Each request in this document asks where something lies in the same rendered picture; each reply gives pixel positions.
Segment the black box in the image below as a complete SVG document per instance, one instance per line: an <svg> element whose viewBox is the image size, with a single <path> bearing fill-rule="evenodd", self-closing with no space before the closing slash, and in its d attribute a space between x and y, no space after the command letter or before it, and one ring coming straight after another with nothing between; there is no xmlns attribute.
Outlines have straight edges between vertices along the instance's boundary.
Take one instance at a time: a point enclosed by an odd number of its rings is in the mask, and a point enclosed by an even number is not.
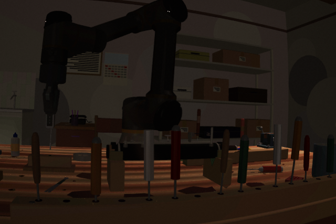
<svg viewBox="0 0 336 224"><path fill-rule="evenodd" d="M267 103L267 89L229 88L229 101Z"/></svg>
<svg viewBox="0 0 336 224"><path fill-rule="evenodd" d="M210 138L212 126L201 126L199 128L199 137ZM240 138L240 127L232 126L214 126L213 138L223 138L224 131L230 131L230 138Z"/></svg>

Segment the box label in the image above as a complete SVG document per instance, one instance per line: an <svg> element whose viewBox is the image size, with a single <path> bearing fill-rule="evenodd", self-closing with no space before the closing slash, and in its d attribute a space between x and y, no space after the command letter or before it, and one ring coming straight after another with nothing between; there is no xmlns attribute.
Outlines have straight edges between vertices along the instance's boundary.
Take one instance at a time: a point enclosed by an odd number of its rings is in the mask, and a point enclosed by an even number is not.
<svg viewBox="0 0 336 224"><path fill-rule="evenodd" d="M188 127L181 127L181 133L188 133Z"/></svg>

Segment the red screwdriver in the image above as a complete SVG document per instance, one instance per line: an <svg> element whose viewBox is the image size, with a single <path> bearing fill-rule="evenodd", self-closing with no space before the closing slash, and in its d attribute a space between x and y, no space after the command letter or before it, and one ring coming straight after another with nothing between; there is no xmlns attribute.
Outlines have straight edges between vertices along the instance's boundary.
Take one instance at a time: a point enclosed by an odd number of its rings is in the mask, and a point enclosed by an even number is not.
<svg viewBox="0 0 336 224"><path fill-rule="evenodd" d="M259 169L248 169L248 170L259 170L262 173L275 173L277 170L276 166L262 166ZM281 173L284 170L282 166L278 166L278 172Z"/></svg>

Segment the robotic arm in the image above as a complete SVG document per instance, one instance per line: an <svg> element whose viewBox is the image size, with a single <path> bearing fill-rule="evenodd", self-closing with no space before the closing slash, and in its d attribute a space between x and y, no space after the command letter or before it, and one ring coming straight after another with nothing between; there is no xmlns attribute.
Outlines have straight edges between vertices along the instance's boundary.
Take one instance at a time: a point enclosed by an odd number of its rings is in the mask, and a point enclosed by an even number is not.
<svg viewBox="0 0 336 224"><path fill-rule="evenodd" d="M182 117L182 108L173 93L176 34L187 19L182 0L157 0L126 16L94 27L72 23L71 15L55 11L47 15L44 26L39 81L43 92L47 127L54 127L58 84L66 82L68 58L86 51L102 52L106 43L130 33L155 31L151 90L146 97L131 97L123 102L122 132L169 131Z"/></svg>

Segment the glue bottle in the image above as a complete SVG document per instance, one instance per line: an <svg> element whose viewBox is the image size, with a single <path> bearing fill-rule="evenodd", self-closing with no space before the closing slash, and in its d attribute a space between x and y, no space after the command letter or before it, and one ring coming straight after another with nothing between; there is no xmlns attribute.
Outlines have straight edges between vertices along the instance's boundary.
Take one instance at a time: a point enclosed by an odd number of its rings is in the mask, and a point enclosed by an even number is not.
<svg viewBox="0 0 336 224"><path fill-rule="evenodd" d="M12 157L17 157L20 155L20 139L17 137L16 132L14 133L11 139L11 149L10 149Z"/></svg>

